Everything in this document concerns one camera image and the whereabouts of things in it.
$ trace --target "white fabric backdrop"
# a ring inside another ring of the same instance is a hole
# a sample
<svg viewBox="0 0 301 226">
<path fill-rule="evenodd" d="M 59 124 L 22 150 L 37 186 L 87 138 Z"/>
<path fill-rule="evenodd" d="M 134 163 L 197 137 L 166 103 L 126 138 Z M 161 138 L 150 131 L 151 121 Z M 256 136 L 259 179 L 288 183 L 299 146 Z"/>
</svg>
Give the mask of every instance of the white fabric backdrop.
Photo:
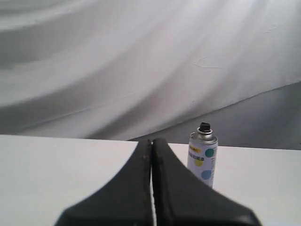
<svg viewBox="0 0 301 226">
<path fill-rule="evenodd" d="M 300 82 L 300 24 L 300 0 L 0 0 L 0 133 L 132 139 Z"/>
</svg>

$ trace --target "colored dot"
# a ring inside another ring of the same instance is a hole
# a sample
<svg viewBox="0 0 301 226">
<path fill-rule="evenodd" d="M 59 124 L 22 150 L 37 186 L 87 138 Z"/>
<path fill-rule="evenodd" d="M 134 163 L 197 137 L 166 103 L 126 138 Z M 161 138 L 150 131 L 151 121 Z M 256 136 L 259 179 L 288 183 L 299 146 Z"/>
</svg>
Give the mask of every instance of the colored dot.
<svg viewBox="0 0 301 226">
<path fill-rule="evenodd" d="M 205 155 L 206 157 L 211 158 L 214 155 L 214 150 L 212 148 L 207 149 Z"/>
<path fill-rule="evenodd" d="M 203 163 L 204 163 L 204 161 L 197 160 L 197 159 L 194 160 L 194 164 L 195 164 L 196 166 L 202 166 Z"/>
<path fill-rule="evenodd" d="M 202 172 L 201 177 L 204 180 L 208 180 L 211 177 L 211 170 L 205 170 Z"/>
</svg>

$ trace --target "black nozzle cap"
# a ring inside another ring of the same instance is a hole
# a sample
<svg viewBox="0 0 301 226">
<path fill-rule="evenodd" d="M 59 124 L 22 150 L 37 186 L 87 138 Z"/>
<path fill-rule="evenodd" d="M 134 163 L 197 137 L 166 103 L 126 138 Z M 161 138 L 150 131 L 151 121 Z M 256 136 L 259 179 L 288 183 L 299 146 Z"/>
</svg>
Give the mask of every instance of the black nozzle cap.
<svg viewBox="0 0 301 226">
<path fill-rule="evenodd" d="M 210 132 L 210 124 L 206 122 L 202 122 L 199 126 L 199 130 L 201 132 Z"/>
</svg>

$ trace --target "teal dot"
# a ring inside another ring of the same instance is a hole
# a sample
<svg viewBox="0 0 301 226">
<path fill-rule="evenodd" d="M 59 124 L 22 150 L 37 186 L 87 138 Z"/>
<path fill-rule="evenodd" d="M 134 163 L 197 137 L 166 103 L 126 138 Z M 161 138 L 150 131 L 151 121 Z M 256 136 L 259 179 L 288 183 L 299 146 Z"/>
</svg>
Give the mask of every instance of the teal dot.
<svg viewBox="0 0 301 226">
<path fill-rule="evenodd" d="M 202 172 L 201 177 L 204 180 L 208 180 L 211 177 L 211 170 L 205 170 Z"/>
<path fill-rule="evenodd" d="M 214 155 L 214 150 L 212 148 L 207 149 L 205 155 L 206 157 L 211 158 Z"/>
</svg>

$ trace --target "blue dot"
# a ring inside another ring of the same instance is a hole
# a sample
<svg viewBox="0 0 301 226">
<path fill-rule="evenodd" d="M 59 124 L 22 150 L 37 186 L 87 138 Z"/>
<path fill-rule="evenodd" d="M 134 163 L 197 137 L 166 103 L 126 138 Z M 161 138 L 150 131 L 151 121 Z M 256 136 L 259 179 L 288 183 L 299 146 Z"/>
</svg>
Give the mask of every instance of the blue dot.
<svg viewBox="0 0 301 226">
<path fill-rule="evenodd" d="M 211 177 L 211 170 L 205 170 L 201 174 L 204 180 L 208 180 Z"/>
</svg>

